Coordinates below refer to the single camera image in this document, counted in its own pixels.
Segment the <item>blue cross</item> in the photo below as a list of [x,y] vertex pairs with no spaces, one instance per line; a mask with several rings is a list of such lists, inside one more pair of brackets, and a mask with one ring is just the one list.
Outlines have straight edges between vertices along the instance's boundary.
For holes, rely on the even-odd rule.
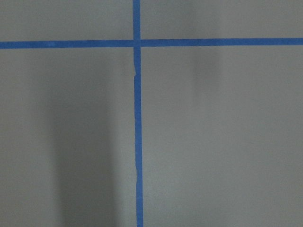
[[133,47],[134,48],[135,164],[137,170],[136,214],[137,214],[137,227],[143,227],[141,47],[303,45],[303,38],[141,39],[140,0],[133,0],[133,27],[134,27],[133,40],[0,42],[0,49],[92,48],[92,47]]

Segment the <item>horizontal blue tape strip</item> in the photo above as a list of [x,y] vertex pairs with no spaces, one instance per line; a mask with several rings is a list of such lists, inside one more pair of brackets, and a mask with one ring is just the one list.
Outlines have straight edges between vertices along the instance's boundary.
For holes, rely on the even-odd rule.
[[0,49],[133,47],[133,40],[71,40],[0,42]]
[[303,38],[142,39],[142,47],[303,45]]

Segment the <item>gray surface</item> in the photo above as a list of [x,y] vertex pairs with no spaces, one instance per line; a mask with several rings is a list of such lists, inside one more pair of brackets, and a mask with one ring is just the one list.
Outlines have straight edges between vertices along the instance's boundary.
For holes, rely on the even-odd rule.
[[133,53],[1,50],[0,225],[135,226]]
[[0,41],[132,39],[127,0],[1,0]]
[[302,37],[301,0],[142,0],[142,38]]
[[145,227],[303,224],[302,51],[143,48]]

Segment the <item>vertical blue line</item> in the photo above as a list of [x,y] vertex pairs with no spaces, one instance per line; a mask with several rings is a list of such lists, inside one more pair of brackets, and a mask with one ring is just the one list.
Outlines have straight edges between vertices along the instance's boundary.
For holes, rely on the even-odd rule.
[[143,227],[143,169],[142,169],[142,117],[141,117],[141,34],[140,0],[133,0],[134,29],[134,119],[135,162],[137,171],[136,214],[137,227]]

